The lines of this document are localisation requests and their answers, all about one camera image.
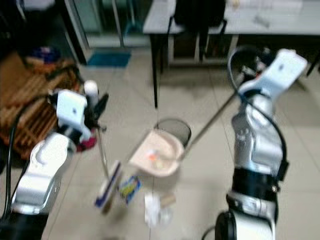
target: wooden crate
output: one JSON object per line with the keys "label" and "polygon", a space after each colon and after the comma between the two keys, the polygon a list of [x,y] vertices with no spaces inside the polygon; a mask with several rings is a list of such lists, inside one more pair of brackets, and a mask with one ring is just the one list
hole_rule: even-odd
{"label": "wooden crate", "polygon": [[[58,64],[56,69],[73,63],[65,60]],[[78,87],[72,70],[64,71],[47,81],[45,74],[26,68],[16,53],[0,64],[0,79],[0,137],[7,145],[17,113],[33,97],[47,94],[56,88],[74,90]],[[32,105],[21,116],[15,133],[14,149],[21,158],[28,159],[32,148],[46,137],[56,123],[56,112],[44,99]]]}

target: white table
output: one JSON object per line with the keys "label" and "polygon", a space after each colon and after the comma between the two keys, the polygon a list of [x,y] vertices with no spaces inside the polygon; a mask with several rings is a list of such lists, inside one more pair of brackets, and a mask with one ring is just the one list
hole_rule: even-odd
{"label": "white table", "polygon": [[[154,103],[156,108],[158,107],[156,59],[159,49],[162,48],[162,42],[167,37],[169,19],[173,12],[174,6],[172,6],[170,0],[169,2],[167,0],[154,0],[143,26],[143,33],[149,35],[151,41]],[[254,21],[257,15],[268,22],[268,27]],[[320,36],[319,15],[320,2],[318,1],[304,1],[302,9],[298,13],[284,13],[277,10],[259,12],[253,8],[234,10],[231,7],[227,7],[224,14],[224,18],[228,21],[225,34],[233,35],[231,50],[237,45],[240,34]],[[173,21],[170,34],[174,35],[183,31],[184,29],[177,26]],[[211,28],[209,34],[217,34],[219,31],[219,28]]]}

